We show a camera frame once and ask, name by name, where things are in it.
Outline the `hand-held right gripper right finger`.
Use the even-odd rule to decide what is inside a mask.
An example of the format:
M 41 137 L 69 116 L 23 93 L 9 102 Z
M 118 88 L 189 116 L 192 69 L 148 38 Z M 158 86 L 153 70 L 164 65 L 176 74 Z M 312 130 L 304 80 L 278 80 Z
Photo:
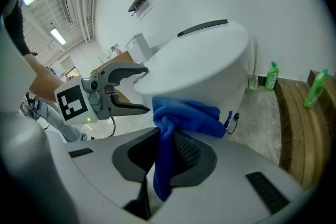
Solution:
M 156 224 L 253 224 L 270 217 L 246 178 L 254 172 L 266 176 L 289 201 L 302 193 L 290 174 L 251 148 L 201 133 L 186 134 L 215 151 L 216 167 L 199 185 L 174 188 L 156 213 Z

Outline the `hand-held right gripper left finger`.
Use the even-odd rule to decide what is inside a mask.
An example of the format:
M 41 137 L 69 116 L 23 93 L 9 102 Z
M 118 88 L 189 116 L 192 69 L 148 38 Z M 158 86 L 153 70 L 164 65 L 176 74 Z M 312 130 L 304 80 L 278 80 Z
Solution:
M 148 192 L 143 163 L 156 153 L 159 135 L 151 127 L 111 138 L 65 144 L 66 179 L 79 224 L 161 224 L 160 207 Z

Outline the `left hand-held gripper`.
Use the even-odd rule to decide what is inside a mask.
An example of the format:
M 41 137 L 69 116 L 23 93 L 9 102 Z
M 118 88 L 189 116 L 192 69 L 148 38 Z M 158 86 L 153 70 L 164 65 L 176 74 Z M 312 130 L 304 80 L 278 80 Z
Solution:
M 66 125 L 96 123 L 111 116 L 141 115 L 150 111 L 142 104 L 120 102 L 115 93 L 110 95 L 109 107 L 104 87 L 119 86 L 123 79 L 148 72 L 141 64 L 112 61 L 88 78 L 77 76 L 55 90 L 55 98 Z

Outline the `blue cleaning cloth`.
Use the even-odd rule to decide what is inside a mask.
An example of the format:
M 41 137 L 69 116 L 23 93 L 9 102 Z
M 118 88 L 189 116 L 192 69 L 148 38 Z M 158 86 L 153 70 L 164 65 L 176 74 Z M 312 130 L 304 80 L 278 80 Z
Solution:
M 200 156 L 198 149 L 179 137 L 175 138 L 175 131 L 183 129 L 222 138 L 232 111 L 229 111 L 225 123 L 221 123 L 218 107 L 194 100 L 154 97 L 152 109 L 153 122 L 160 129 L 153 188 L 158 198 L 166 201 L 172 192 L 171 178 L 196 165 Z

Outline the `person's left forearm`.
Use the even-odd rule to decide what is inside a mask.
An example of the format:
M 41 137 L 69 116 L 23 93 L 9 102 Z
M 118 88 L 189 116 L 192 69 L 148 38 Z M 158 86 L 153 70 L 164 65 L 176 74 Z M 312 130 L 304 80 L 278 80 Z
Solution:
M 64 82 L 39 63 L 33 55 L 25 55 L 24 59 L 36 73 L 30 91 L 43 99 L 56 103 L 55 90 L 61 87 Z

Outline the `white tank toilet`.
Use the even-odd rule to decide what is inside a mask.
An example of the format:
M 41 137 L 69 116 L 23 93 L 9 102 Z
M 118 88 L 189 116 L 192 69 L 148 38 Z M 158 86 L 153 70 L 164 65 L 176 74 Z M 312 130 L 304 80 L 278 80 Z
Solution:
M 131 38 L 126 45 L 126 50 L 133 62 L 136 63 L 144 64 L 153 56 L 151 48 L 142 33 L 138 33 Z

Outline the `pink spray bottle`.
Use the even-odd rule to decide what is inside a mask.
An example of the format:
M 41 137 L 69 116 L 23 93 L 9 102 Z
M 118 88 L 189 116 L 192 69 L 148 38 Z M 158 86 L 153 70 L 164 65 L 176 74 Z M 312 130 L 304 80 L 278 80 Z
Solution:
M 111 52 L 113 53 L 113 55 L 114 55 L 115 57 L 116 57 L 116 56 L 119 56 L 119 55 L 122 54 L 122 51 L 120 50 L 118 44 L 115 44 L 115 45 L 112 46 L 110 49 L 111 49 Z

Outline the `wooden plank platform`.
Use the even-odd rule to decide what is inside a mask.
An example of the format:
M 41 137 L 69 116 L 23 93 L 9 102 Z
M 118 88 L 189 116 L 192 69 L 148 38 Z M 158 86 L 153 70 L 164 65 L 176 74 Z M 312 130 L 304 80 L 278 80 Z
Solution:
M 314 107 L 303 105 L 317 75 L 311 70 L 306 82 L 279 78 L 274 88 L 281 124 L 279 166 L 304 189 L 319 182 L 336 143 L 336 77 L 326 77 Z

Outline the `white air conditioner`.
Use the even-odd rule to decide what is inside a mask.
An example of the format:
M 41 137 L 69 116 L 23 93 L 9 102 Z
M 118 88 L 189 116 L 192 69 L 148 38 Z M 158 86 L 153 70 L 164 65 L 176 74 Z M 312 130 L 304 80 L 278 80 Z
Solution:
M 68 23 L 72 24 L 74 23 L 75 20 L 75 16 L 73 14 L 73 5 L 72 5 L 72 0 L 59 0 L 60 4 L 62 6 L 62 9 L 64 11 L 64 15 L 68 21 Z

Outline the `green detergent bottle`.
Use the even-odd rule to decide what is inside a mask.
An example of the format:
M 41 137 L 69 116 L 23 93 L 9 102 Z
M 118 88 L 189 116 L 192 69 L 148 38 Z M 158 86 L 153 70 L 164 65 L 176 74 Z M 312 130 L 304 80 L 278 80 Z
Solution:
M 328 70 L 323 69 L 319 72 L 313 81 L 313 84 L 308 92 L 307 97 L 305 98 L 303 105 L 306 108 L 312 108 L 315 106 L 317 100 L 324 90 L 324 79 L 328 75 Z
M 265 82 L 265 90 L 266 91 L 273 91 L 277 78 L 278 78 L 279 68 L 278 65 L 272 61 L 271 68 L 267 73 L 266 82 Z

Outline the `person's black shirt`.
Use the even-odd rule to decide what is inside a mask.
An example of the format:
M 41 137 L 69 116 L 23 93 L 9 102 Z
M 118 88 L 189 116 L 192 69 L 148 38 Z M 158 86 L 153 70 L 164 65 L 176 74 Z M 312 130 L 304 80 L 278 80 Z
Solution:
M 23 16 L 19 6 L 19 1 L 16 1 L 12 11 L 4 18 L 5 28 L 13 41 L 14 45 L 22 56 L 31 54 L 26 45 L 23 31 Z

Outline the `black wall shelf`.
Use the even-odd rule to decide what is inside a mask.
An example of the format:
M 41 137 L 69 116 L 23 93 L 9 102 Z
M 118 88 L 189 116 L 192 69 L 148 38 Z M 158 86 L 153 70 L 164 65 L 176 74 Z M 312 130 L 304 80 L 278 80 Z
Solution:
M 134 0 L 128 9 L 128 12 L 132 13 L 131 16 L 133 16 L 146 1 L 147 0 Z

